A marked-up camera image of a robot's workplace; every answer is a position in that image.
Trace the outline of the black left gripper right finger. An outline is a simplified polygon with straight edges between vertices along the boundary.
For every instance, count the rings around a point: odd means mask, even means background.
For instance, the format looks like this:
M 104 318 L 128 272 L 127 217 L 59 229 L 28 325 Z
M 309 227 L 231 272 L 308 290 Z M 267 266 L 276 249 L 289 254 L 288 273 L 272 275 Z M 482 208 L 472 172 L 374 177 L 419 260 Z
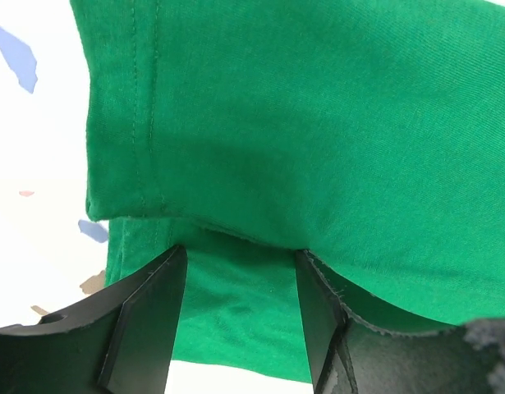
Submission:
M 454 326 L 400 309 L 296 252 L 316 393 L 505 393 L 505 318 Z

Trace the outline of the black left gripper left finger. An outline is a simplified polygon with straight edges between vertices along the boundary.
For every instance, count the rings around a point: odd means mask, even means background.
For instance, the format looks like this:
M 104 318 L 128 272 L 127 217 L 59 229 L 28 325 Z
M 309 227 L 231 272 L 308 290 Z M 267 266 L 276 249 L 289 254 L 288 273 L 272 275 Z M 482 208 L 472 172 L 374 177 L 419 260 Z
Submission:
M 0 393 L 162 393 L 186 284 L 175 246 L 31 326 L 0 328 Z

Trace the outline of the green t shirt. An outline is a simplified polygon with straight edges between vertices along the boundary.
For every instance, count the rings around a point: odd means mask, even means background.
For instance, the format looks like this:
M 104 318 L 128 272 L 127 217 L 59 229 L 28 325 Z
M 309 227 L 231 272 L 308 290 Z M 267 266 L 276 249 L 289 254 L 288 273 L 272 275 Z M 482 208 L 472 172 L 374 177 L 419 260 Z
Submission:
M 505 7 L 71 8 L 106 280 L 188 253 L 173 359 L 309 382 L 297 250 L 426 318 L 505 317 Z

